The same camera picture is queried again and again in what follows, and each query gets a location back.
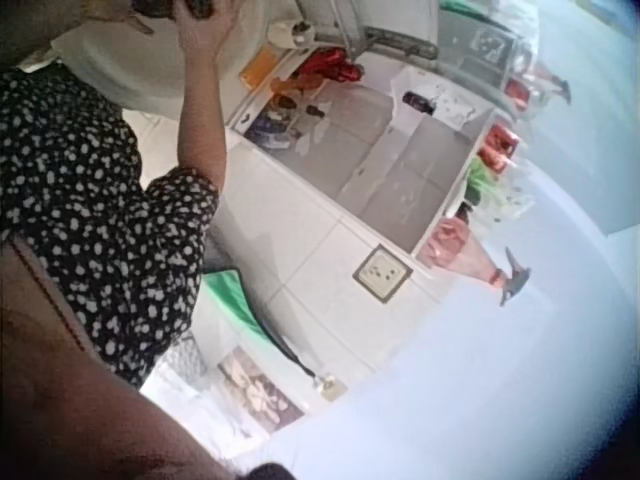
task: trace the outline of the red object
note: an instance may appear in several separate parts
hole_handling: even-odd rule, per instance
[[[478,156],[492,172],[500,175],[509,166],[509,158],[486,143],[478,152]]]
[[[502,125],[495,124],[491,127],[489,135],[487,135],[487,139],[484,142],[488,147],[512,158],[518,145],[520,145],[520,138]]]
[[[349,63],[344,48],[330,48],[311,55],[297,73],[300,76],[322,75],[324,78],[340,83],[355,83],[362,80],[364,69],[360,65]]]
[[[344,48],[330,48],[319,50],[311,55],[306,62],[298,69],[300,75],[306,73],[318,73],[321,70],[334,65],[347,63],[347,51]]]
[[[364,69],[360,65],[345,63],[343,65],[335,65],[325,70],[320,70],[318,73],[324,78],[328,78],[329,80],[334,80],[336,82],[356,83],[362,80],[362,77],[364,76]]]
[[[529,108],[529,100],[531,100],[531,91],[527,88],[527,86],[512,78],[507,83],[507,88],[505,88],[505,93],[511,97],[516,104],[516,108],[521,112],[524,112]]]

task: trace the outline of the dress sleeve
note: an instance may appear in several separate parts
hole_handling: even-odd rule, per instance
[[[177,167],[157,178],[146,191],[152,218],[172,223],[189,234],[202,234],[218,208],[218,191],[192,168]]]

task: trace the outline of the plastic bag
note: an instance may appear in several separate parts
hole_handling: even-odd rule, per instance
[[[471,233],[469,226],[459,218],[440,220],[435,232],[418,253],[418,260],[427,266],[435,265],[496,288],[502,288],[508,280]]]
[[[468,182],[471,190],[480,193],[473,206],[496,222],[516,220],[535,205],[532,195],[525,194],[509,176],[495,175],[479,158],[471,164]]]

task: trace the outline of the small bottle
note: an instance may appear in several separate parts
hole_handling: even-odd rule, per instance
[[[417,93],[405,93],[402,97],[402,101],[420,113],[426,113],[427,115],[433,116],[436,111],[436,105],[433,102],[421,95],[418,95]]]

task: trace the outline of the white wall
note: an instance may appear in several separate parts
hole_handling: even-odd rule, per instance
[[[521,297],[500,309],[459,283],[390,368],[245,464],[301,480],[566,478],[635,390],[635,316],[597,248],[536,196],[488,242],[534,268]]]

